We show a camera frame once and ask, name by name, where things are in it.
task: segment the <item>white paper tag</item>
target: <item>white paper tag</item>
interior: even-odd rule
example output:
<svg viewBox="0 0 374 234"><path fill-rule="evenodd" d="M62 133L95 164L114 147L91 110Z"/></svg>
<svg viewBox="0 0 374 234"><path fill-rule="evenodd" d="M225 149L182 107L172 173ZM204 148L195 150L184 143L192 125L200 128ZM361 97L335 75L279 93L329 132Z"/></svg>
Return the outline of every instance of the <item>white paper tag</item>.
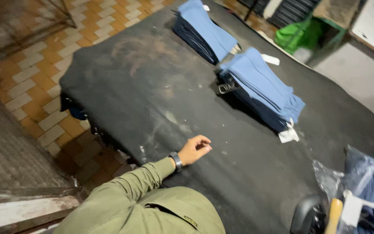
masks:
<svg viewBox="0 0 374 234"><path fill-rule="evenodd" d="M300 141L300 138L297 135L297 132L294 129L294 121L290 118L291 124L287 123L288 129L278 133L281 143L286 143L290 141Z"/></svg>
<svg viewBox="0 0 374 234"><path fill-rule="evenodd" d="M275 57L272 57L272 56L269 56L269 55L264 55L264 54L262 54L261 56L262 56L262 58L263 58L264 61L279 66L279 59L278 58L275 58Z"/></svg>

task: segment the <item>green plastic bag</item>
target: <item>green plastic bag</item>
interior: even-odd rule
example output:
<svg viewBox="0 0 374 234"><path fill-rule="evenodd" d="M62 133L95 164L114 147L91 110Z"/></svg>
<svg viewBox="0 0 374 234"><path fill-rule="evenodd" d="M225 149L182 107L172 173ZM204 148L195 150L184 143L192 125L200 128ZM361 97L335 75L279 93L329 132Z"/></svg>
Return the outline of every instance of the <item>green plastic bag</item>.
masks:
<svg viewBox="0 0 374 234"><path fill-rule="evenodd" d="M321 25L321 22L314 18L290 24L276 31L275 43L290 54L299 47L314 50L322 35Z"/></svg>

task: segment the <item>olive green sleeve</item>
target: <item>olive green sleeve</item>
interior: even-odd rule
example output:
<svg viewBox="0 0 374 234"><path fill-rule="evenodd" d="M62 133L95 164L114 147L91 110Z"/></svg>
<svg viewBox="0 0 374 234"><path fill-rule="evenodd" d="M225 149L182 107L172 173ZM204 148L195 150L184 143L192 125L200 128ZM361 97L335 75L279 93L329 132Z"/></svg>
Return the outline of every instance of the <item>olive green sleeve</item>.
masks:
<svg viewBox="0 0 374 234"><path fill-rule="evenodd" d="M129 201L138 201L143 196L160 186L163 179L174 172L174 166L169 157L158 162L146 163L138 169L127 172L120 177L102 184L93 190L88 200L115 194L125 196Z"/></svg>

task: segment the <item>olive green shirt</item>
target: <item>olive green shirt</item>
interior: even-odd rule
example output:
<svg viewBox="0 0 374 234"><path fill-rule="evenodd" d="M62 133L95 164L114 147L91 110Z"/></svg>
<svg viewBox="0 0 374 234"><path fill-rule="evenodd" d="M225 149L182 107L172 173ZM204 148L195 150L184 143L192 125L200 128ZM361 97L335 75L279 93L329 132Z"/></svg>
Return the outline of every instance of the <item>olive green shirt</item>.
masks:
<svg viewBox="0 0 374 234"><path fill-rule="evenodd" d="M210 201L193 189L158 189L170 158L123 174L92 191L54 234L226 233Z"/></svg>

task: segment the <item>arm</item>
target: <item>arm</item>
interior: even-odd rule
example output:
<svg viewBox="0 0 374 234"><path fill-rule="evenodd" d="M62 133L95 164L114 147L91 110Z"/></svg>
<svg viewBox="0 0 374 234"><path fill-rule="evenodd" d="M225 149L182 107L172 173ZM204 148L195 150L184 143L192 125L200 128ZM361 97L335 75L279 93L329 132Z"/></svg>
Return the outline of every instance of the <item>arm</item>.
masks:
<svg viewBox="0 0 374 234"><path fill-rule="evenodd" d="M178 152L183 166L190 165L212 150L211 141L205 136L195 136L187 141ZM147 163L142 167L127 172L107 183L97 187L88 200L103 197L104 195L124 196L128 202L138 201L143 196L160 186L163 179L173 173L175 163L172 158L166 157L158 162Z"/></svg>

